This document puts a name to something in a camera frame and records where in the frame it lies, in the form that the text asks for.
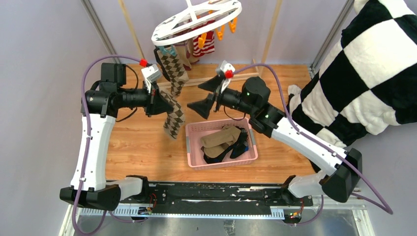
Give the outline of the pink plastic basket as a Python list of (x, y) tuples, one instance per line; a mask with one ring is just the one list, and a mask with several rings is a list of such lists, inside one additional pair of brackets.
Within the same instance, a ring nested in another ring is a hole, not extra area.
[(258, 159), (248, 118), (189, 123), (185, 131), (188, 165), (194, 170), (246, 165)]

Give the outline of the black grey sock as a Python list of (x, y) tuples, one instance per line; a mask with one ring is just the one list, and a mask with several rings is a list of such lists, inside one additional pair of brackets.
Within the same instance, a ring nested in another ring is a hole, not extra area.
[(244, 128), (239, 128), (240, 134), (237, 141), (232, 144), (232, 152), (230, 155), (231, 159), (236, 159), (241, 156), (243, 153), (248, 151), (248, 132)]

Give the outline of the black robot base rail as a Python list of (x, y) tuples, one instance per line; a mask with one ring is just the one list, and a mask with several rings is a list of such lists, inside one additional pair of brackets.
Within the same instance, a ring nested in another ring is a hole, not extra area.
[(149, 183), (143, 200), (128, 197), (114, 215), (132, 217), (283, 219), (291, 211), (313, 206), (310, 196), (290, 204), (281, 185), (271, 183)]

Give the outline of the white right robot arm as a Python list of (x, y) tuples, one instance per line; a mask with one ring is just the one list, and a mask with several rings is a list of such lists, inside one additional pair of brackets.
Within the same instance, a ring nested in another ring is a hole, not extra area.
[(320, 171), (308, 176), (290, 176), (282, 185), (281, 199), (294, 205), (308, 195), (326, 195), (345, 203), (354, 191), (362, 172), (362, 154), (353, 149), (329, 144), (291, 121), (282, 110), (269, 103), (270, 89), (260, 77), (247, 79), (241, 91), (223, 88), (225, 80), (217, 75), (198, 87), (209, 91), (201, 101), (189, 103), (188, 108), (207, 119), (211, 110), (224, 106), (249, 116), (252, 129), (292, 147)]

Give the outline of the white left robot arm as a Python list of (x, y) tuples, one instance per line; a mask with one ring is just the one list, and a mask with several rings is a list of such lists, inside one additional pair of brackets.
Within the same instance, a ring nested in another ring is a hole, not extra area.
[(167, 92), (161, 91), (156, 79), (161, 73), (155, 64), (141, 61), (144, 82), (142, 88), (125, 88), (126, 64), (103, 63), (101, 78), (82, 98), (82, 141), (74, 176), (68, 187), (60, 190), (62, 201), (77, 207), (113, 211), (120, 201), (133, 198), (139, 203), (155, 204), (147, 177), (129, 175), (122, 180), (108, 182), (105, 166), (113, 127), (118, 122), (118, 111), (143, 108), (146, 116), (167, 114), (164, 131), (178, 136), (185, 116), (180, 104)]

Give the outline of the argyle brown sock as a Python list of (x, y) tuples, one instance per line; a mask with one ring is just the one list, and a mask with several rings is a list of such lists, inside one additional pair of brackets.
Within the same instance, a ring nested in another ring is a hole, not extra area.
[(160, 65), (166, 72), (171, 84), (171, 95), (173, 97), (180, 96), (184, 85), (189, 81), (187, 71), (185, 70), (182, 60), (175, 51), (175, 55), (162, 52), (160, 49), (156, 51)]
[(163, 127), (165, 133), (175, 140), (178, 137), (181, 127), (185, 124), (185, 114), (176, 98), (163, 90), (160, 93), (162, 97), (173, 107), (173, 111), (167, 113), (167, 118)]

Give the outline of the black blue sock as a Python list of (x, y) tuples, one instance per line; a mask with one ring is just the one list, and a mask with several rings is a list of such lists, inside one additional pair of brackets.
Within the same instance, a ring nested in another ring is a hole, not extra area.
[(247, 151), (247, 147), (243, 144), (233, 144), (227, 147), (221, 154), (215, 158), (208, 157), (204, 154), (203, 159), (207, 164), (220, 163), (224, 160), (226, 155), (230, 152), (230, 159), (236, 159)]

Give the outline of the white round sock hanger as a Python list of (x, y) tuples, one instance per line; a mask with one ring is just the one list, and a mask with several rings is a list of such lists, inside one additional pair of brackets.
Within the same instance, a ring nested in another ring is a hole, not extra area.
[(208, 0), (193, 5), (157, 25), (151, 35), (155, 46), (173, 45), (231, 23), (242, 12), (238, 0)]

